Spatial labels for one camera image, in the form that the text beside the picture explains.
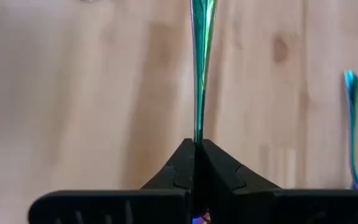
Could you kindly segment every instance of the wooden background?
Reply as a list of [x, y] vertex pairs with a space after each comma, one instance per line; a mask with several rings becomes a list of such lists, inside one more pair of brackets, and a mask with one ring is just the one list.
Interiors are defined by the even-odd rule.
[[[210, 64], [207, 138], [282, 187], [350, 186], [358, 0], [220, 0]], [[138, 188], [192, 124], [188, 0], [0, 0], [0, 223]]]

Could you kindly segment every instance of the black plastic holder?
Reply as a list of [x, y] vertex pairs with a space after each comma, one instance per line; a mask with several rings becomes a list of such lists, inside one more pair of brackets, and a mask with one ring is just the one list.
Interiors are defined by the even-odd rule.
[[358, 223], [358, 190], [283, 190], [210, 140], [185, 139], [140, 190], [58, 191], [36, 200], [30, 224]]

